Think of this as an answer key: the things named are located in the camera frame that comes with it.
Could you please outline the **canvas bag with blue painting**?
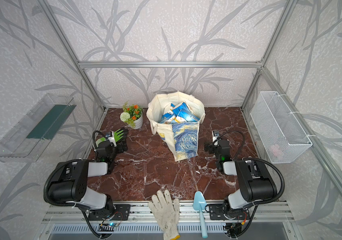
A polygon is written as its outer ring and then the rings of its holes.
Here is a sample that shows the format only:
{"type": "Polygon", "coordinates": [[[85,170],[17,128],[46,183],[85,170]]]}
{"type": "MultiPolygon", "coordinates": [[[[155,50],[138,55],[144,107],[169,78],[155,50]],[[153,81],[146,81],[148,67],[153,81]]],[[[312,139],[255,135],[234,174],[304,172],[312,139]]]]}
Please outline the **canvas bag with blue painting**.
{"type": "Polygon", "coordinates": [[[147,118],[152,133],[158,134],[174,155],[175,161],[182,161],[198,155],[200,124],[205,119],[204,104],[192,95],[182,92],[157,94],[148,105],[147,118]],[[168,124],[161,124],[165,107],[185,102],[193,114],[200,118],[198,122],[176,123],[175,118],[168,124]]]}

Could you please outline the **blue white tissue pack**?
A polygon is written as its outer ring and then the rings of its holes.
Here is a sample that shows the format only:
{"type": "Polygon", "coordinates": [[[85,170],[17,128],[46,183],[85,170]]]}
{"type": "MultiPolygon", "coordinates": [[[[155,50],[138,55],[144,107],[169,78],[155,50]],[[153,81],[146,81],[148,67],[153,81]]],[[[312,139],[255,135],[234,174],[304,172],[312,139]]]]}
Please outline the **blue white tissue pack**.
{"type": "Polygon", "coordinates": [[[172,109],[172,112],[175,115],[176,123],[198,122],[200,120],[199,117],[192,113],[189,106],[185,102],[182,102],[179,105],[175,106],[172,109]]]}

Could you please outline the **orange blue tissue pack back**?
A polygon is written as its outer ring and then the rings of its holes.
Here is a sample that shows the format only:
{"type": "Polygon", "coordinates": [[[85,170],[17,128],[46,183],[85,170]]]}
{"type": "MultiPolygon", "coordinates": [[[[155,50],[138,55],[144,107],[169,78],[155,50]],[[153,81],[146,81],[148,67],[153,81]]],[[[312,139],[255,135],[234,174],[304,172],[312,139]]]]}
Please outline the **orange blue tissue pack back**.
{"type": "Polygon", "coordinates": [[[173,112],[175,105],[170,103],[168,104],[164,109],[164,114],[162,116],[162,119],[160,121],[161,124],[168,124],[170,121],[172,121],[176,115],[173,112]]]}

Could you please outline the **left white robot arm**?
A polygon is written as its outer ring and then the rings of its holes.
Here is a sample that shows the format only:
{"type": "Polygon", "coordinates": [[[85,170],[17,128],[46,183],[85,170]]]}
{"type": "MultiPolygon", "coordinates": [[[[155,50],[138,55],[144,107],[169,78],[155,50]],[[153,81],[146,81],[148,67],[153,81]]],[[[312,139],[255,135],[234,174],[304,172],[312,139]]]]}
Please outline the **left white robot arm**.
{"type": "Polygon", "coordinates": [[[94,160],[75,159],[60,162],[49,175],[43,188],[46,203],[58,207],[74,207],[82,211],[116,212],[111,196],[88,187],[88,179],[113,172],[117,155],[128,150],[126,128],[109,133],[93,132],[94,160]]]}

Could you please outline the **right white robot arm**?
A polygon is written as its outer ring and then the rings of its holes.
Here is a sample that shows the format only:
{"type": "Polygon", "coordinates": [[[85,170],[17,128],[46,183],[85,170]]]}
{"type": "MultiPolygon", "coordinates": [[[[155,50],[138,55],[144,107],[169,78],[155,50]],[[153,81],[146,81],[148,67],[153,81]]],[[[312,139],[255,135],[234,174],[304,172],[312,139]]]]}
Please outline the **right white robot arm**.
{"type": "Polygon", "coordinates": [[[211,142],[206,142],[204,151],[216,157],[216,167],[222,174],[236,176],[239,189],[228,195],[223,203],[225,215],[248,210],[274,202],[280,198],[285,189],[284,178],[280,171],[271,163],[258,158],[231,158],[230,142],[224,138],[225,134],[239,133],[242,136],[241,146],[237,157],[245,144],[245,135],[241,131],[230,130],[224,133],[212,131],[211,142]]]}

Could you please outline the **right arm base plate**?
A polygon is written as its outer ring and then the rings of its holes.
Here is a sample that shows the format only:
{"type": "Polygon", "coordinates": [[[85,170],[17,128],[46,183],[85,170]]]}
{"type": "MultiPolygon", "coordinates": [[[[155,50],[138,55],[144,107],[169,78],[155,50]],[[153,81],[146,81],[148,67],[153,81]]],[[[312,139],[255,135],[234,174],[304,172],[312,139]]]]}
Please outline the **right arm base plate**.
{"type": "Polygon", "coordinates": [[[210,214],[211,220],[249,220],[251,215],[248,210],[232,209],[227,204],[208,204],[205,210],[210,214]]]}

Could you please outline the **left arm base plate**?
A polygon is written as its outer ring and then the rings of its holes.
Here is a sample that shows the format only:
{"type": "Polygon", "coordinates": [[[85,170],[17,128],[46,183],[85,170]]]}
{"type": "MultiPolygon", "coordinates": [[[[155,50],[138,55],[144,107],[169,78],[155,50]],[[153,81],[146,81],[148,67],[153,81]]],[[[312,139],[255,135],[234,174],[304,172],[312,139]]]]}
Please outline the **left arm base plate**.
{"type": "Polygon", "coordinates": [[[127,221],[129,219],[130,209],[130,204],[117,204],[114,205],[112,210],[107,210],[106,208],[92,210],[88,215],[88,219],[90,221],[127,221]]]}

